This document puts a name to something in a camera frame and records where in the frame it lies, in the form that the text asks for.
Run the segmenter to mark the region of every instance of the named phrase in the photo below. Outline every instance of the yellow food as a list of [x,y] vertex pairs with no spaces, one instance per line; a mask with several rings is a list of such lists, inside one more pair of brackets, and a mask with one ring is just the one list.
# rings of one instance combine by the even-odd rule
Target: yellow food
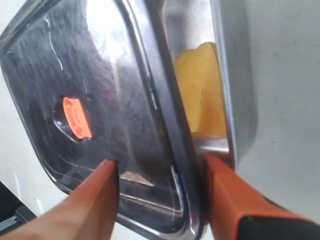
[[191,132],[227,137],[216,46],[206,42],[186,50],[174,69]]

